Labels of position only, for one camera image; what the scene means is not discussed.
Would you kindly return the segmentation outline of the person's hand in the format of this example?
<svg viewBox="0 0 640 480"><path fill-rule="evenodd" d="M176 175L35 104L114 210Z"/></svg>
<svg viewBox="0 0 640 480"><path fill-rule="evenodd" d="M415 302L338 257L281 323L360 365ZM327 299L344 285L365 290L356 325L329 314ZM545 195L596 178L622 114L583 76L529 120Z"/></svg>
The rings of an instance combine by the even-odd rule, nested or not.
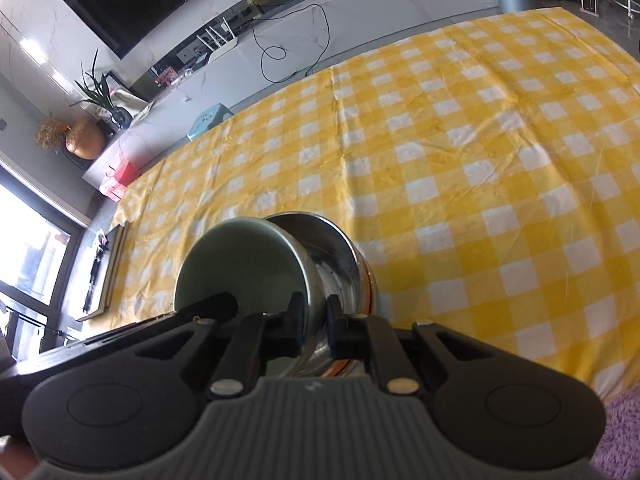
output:
<svg viewBox="0 0 640 480"><path fill-rule="evenodd" d="M39 465L28 443L6 436L1 438L0 471L6 480L26 479Z"/></svg>

